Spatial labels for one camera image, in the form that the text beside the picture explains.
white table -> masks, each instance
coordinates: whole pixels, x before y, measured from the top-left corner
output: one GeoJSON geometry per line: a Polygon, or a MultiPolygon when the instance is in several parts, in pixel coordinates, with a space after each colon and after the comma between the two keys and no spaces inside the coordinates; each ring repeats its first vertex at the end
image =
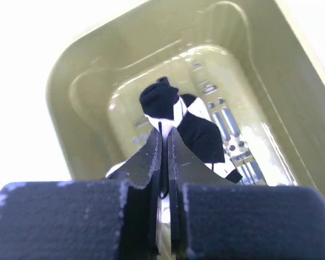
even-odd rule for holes
{"type": "MultiPolygon", "coordinates": [[[[48,74],[72,41],[144,1],[0,1],[0,189],[70,179],[47,110],[48,74]]],[[[325,0],[280,1],[325,68],[325,0]]]]}

olive green container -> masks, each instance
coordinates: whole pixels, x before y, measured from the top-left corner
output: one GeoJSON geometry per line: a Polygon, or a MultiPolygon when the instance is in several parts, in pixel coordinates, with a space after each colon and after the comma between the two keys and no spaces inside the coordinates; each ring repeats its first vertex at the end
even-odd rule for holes
{"type": "Polygon", "coordinates": [[[151,0],[74,42],[47,86],[73,179],[99,179],[144,144],[138,96],[167,76],[210,114],[226,101],[268,184],[279,165],[325,197],[325,75],[289,19],[273,0],[151,0]]]}

round hole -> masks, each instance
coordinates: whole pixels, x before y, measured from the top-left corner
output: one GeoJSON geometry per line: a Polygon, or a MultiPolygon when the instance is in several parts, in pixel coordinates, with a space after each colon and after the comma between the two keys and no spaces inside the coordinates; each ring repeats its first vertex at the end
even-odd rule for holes
{"type": "Polygon", "coordinates": [[[234,145],[230,145],[228,148],[230,151],[234,151],[236,149],[236,147],[234,145]]]}
{"type": "Polygon", "coordinates": [[[244,146],[244,141],[238,141],[237,145],[238,145],[239,147],[243,147],[243,146],[244,146]]]}

